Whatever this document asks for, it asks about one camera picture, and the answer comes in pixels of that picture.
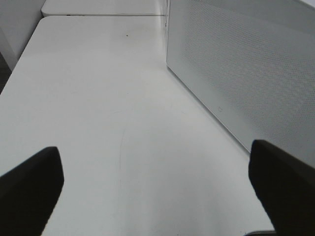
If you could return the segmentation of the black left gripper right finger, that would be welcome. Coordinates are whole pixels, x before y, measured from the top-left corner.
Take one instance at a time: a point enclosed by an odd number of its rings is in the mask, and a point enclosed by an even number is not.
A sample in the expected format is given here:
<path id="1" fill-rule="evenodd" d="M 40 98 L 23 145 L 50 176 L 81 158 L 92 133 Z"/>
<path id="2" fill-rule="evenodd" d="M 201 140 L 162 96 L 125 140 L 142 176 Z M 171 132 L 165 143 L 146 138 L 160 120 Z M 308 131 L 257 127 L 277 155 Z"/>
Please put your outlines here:
<path id="1" fill-rule="evenodd" d="M 313 167 L 266 140 L 254 140 L 248 176 L 277 235 L 315 234 Z"/>

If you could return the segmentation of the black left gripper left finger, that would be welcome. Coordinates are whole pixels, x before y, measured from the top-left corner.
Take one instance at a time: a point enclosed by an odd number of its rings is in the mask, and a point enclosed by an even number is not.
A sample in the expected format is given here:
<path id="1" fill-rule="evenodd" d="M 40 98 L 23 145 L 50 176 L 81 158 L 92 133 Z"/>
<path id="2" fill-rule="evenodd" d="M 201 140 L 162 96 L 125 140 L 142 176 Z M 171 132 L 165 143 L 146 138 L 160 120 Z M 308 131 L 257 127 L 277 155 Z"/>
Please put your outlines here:
<path id="1" fill-rule="evenodd" d="M 57 147 L 46 147 L 0 177 L 0 234 L 40 236 L 64 184 Z"/>

